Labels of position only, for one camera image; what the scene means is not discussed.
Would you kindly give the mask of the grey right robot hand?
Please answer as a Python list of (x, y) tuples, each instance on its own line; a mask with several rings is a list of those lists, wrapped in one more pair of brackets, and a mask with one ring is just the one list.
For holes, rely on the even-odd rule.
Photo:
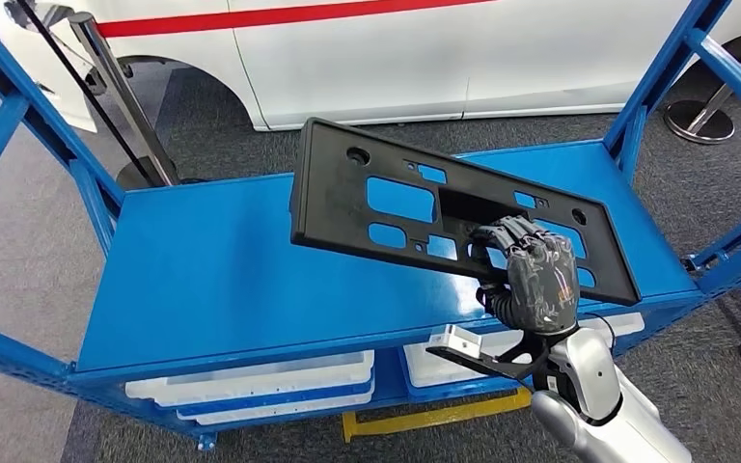
[(571, 241), (518, 216), (506, 216), (470, 233), (471, 259), (490, 265), (501, 251), (507, 275), (480, 279), (476, 298), (508, 328), (557, 335), (577, 324), (580, 286)]

